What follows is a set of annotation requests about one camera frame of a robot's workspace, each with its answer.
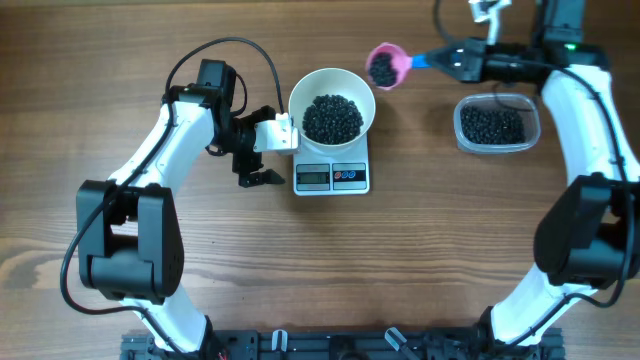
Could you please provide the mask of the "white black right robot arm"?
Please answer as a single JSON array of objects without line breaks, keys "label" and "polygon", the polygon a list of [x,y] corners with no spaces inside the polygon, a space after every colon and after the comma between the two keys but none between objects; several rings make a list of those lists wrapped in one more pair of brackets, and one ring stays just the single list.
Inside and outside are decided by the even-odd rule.
[{"label": "white black right robot arm", "polygon": [[449,39],[427,63],[463,83],[531,83],[551,114],[568,186],[539,223],[534,263],[483,315],[483,352],[514,356],[539,344],[572,305],[609,290],[615,304],[639,270],[639,163],[611,95],[605,51],[583,40],[582,1],[540,1],[526,44],[499,39],[501,1],[474,1],[483,38]]}]

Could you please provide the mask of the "pink measuring scoop blue handle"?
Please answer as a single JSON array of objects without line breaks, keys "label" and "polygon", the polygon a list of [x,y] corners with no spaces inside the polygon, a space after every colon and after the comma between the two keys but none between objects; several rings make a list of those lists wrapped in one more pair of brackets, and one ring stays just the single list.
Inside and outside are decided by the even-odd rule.
[{"label": "pink measuring scoop blue handle", "polygon": [[391,90],[400,85],[411,70],[430,67],[425,54],[410,56],[400,46],[389,42],[383,42],[374,48],[366,61],[369,79],[383,90]]}]

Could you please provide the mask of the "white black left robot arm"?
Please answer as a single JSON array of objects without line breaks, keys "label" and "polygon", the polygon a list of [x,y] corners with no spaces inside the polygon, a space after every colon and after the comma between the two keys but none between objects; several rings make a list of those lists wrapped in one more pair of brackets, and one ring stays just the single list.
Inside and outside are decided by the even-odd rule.
[{"label": "white black left robot arm", "polygon": [[296,150],[289,114],[263,106],[233,111],[240,77],[223,61],[202,61],[195,82],[169,85],[155,127],[130,160],[104,181],[85,181],[76,196],[78,256],[87,288],[132,311],[146,335],[122,339],[123,359],[227,359],[225,336],[196,309],[181,285],[185,254],[174,203],[194,161],[207,150],[230,154],[242,187],[281,184],[265,152]]}]

